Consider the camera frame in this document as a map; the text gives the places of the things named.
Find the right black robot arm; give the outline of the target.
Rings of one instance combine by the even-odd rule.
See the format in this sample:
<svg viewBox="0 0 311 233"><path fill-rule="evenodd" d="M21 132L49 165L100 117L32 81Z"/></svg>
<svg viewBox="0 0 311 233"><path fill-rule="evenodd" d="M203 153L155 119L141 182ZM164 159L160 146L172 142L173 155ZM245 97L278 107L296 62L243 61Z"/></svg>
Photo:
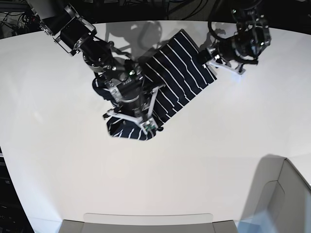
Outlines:
<svg viewBox="0 0 311 233"><path fill-rule="evenodd" d="M41 29L52 36L67 53L82 53L95 75L94 90L116 107L116 112L143 121L149 119L150 102L142 67L114 42L96 36L96 27L83 19L66 0L29 0L27 2Z"/></svg>

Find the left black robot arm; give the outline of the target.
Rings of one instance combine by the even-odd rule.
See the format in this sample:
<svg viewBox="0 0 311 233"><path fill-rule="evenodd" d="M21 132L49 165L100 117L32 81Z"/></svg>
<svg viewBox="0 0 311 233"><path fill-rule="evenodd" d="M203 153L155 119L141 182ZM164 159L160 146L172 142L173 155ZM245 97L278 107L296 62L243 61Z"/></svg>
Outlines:
<svg viewBox="0 0 311 233"><path fill-rule="evenodd" d="M212 28L212 18L220 1L215 1L207 20L210 35L214 38L211 45L198 53L198 62L203 66L232 68L236 62L238 69L244 65L257 65L259 56L271 45L271 35L265 15L259 12L260 0L230 0L229 9L235 21L236 32L224 38Z"/></svg>

